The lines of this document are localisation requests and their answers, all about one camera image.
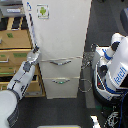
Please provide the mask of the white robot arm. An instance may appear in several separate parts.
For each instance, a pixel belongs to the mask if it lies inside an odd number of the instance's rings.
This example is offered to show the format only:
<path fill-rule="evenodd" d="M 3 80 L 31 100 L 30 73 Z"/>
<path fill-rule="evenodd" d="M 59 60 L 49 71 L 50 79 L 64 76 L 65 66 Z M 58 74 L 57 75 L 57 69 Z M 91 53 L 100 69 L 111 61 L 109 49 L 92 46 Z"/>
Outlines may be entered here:
<path fill-rule="evenodd" d="M 36 46 L 27 54 L 17 73 L 10 80 L 6 90 L 0 91 L 0 128 L 11 128 L 18 119 L 18 102 L 24 97 L 40 56 Z"/>

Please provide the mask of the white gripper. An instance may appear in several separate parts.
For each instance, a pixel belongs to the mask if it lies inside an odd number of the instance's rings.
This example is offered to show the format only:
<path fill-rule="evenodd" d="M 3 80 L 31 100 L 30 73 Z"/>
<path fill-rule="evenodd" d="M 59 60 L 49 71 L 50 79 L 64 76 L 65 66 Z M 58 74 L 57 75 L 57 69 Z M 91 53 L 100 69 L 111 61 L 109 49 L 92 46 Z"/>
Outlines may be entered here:
<path fill-rule="evenodd" d="M 36 46 L 33 51 L 30 51 L 28 54 L 27 54 L 27 61 L 31 64 L 31 65 L 36 65 L 38 63 L 38 60 L 39 60 L 39 56 L 40 56 L 40 53 L 37 52 L 39 50 L 39 47 Z"/>

